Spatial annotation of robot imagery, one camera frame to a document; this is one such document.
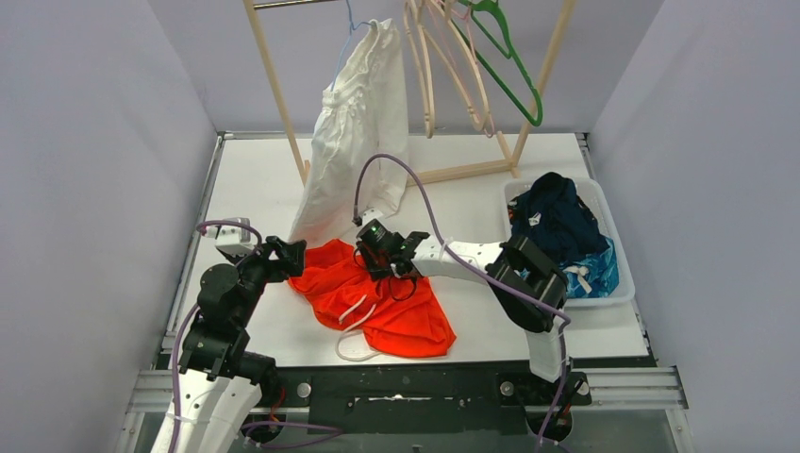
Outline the orange shorts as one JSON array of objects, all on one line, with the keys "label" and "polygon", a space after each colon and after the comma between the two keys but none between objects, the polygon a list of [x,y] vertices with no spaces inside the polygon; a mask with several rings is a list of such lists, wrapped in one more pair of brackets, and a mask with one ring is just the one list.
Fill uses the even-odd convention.
[{"label": "orange shorts", "polygon": [[457,340],[428,279],[371,279],[356,248],[339,239],[306,251],[306,267],[289,285],[317,321],[338,330],[337,357],[443,357]]}]

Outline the white shorts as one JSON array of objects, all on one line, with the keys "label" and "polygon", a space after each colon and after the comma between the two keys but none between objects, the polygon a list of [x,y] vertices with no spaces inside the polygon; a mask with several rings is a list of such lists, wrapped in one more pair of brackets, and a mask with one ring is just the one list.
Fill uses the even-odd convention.
[{"label": "white shorts", "polygon": [[323,91],[290,239],[316,247],[340,237],[353,225],[354,206],[395,214],[407,173],[390,160],[369,160],[380,153],[409,161],[402,36],[393,19],[369,23]]}]

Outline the wooden hanger of orange shorts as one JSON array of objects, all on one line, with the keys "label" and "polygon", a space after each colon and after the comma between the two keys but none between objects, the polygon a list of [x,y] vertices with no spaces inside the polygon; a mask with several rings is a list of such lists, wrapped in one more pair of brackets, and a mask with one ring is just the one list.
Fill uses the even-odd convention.
[{"label": "wooden hanger of orange shorts", "polygon": [[434,90],[425,27],[420,20],[421,11],[422,6],[419,1],[404,2],[403,21],[420,87],[425,136],[431,139],[435,133]]}]

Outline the navy blue shorts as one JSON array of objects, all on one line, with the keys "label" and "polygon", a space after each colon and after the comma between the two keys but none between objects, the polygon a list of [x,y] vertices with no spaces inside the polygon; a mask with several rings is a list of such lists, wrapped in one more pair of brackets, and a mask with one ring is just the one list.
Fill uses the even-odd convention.
[{"label": "navy blue shorts", "polygon": [[511,198],[507,212],[511,233],[527,237],[560,266],[610,248],[575,182],[558,173],[539,177],[527,191]]}]

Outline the blue patterned shorts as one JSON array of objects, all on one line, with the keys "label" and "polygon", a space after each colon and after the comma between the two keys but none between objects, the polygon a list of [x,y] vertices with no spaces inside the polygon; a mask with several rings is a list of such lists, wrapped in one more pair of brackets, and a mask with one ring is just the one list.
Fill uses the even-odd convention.
[{"label": "blue patterned shorts", "polygon": [[617,289],[620,277],[615,244],[608,237],[606,243],[607,248],[602,252],[560,265],[567,278],[568,299],[604,298]]}]

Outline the clear plastic basket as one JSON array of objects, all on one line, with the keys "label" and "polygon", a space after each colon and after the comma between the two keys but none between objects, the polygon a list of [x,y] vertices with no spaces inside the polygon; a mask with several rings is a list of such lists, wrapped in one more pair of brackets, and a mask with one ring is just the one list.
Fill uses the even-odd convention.
[{"label": "clear plastic basket", "polygon": [[[506,182],[501,189],[501,217],[504,222],[504,227],[509,236],[514,236],[511,233],[511,227],[508,219],[507,202],[511,198],[520,193],[527,191],[533,182],[521,179],[513,179]],[[619,285],[617,289],[608,297],[604,298],[583,298],[583,299],[568,299],[567,305],[569,307],[600,307],[606,305],[620,304],[630,301],[634,297],[635,288],[633,279],[625,252],[622,247],[619,233],[614,225],[608,203],[605,195],[599,184],[589,178],[571,178],[576,185],[577,193],[590,208],[599,223],[600,232],[608,238],[611,238],[615,244],[617,255],[617,263],[619,269]]]}]

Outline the lilac hanger of white shorts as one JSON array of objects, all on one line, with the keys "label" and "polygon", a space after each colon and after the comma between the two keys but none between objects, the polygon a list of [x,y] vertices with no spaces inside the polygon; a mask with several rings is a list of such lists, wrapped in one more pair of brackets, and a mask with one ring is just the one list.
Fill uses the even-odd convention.
[{"label": "lilac hanger of white shorts", "polygon": [[347,37],[346,37],[346,40],[344,41],[344,43],[343,43],[343,45],[341,47],[340,53],[339,53],[338,58],[337,58],[337,64],[336,64],[335,72],[333,74],[331,83],[329,85],[329,88],[330,88],[330,90],[332,92],[336,88],[336,85],[337,85],[338,80],[339,80],[340,73],[341,73],[342,68],[343,68],[343,66],[345,64],[345,52],[348,50],[348,48],[349,48],[349,46],[350,46],[350,44],[351,44],[351,42],[353,40],[353,37],[354,37],[355,33],[361,28],[372,27],[372,26],[375,25],[375,19],[369,19],[369,20],[364,20],[364,21],[356,21],[356,17],[354,15],[354,10],[353,10],[353,6],[352,6],[352,1],[351,0],[345,0],[345,5],[346,5],[347,22],[348,22]]}]

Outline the wooden hanger of navy shorts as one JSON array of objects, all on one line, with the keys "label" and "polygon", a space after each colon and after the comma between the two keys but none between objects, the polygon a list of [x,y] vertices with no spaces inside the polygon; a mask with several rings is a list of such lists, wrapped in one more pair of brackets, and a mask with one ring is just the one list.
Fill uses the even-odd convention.
[{"label": "wooden hanger of navy shorts", "polygon": [[495,127],[476,51],[453,22],[458,18],[454,6],[455,1],[422,1],[418,7],[422,14],[419,25],[425,43],[432,46],[449,75],[472,128],[490,138],[495,135]]}]

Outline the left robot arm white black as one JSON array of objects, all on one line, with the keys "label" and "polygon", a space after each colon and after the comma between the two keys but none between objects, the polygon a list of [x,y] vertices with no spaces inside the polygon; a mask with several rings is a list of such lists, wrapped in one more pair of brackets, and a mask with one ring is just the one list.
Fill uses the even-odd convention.
[{"label": "left robot arm white black", "polygon": [[173,396],[154,452],[226,452],[258,403],[281,395],[275,359],[247,351],[247,325],[267,285],[299,277],[307,243],[266,237],[201,276],[196,308],[175,338]]}]

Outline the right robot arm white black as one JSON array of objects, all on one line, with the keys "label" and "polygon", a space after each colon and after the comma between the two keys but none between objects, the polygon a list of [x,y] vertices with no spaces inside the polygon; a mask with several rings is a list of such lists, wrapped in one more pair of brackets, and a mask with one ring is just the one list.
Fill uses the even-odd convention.
[{"label": "right robot arm white black", "polygon": [[552,403],[567,392],[563,307],[568,278],[527,237],[443,242],[423,231],[404,236],[373,220],[358,232],[356,247],[374,280],[450,277],[488,284],[506,316],[525,331],[532,394]]}]

